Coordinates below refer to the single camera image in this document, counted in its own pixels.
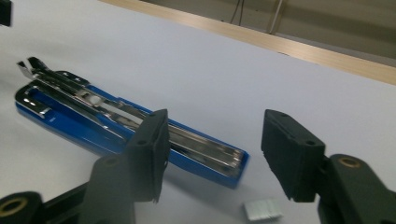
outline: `table surface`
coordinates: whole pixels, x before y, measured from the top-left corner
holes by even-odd
[[[30,56],[250,154],[237,189],[168,166],[159,203],[136,204],[137,223],[246,223],[242,204],[268,198],[284,214],[273,223],[319,223],[317,204],[289,202],[262,156],[265,109],[396,189],[395,86],[99,1],[14,7],[13,27],[0,28],[0,198],[32,190],[47,201],[86,182],[98,159],[17,113],[14,94],[29,80],[16,63]]]

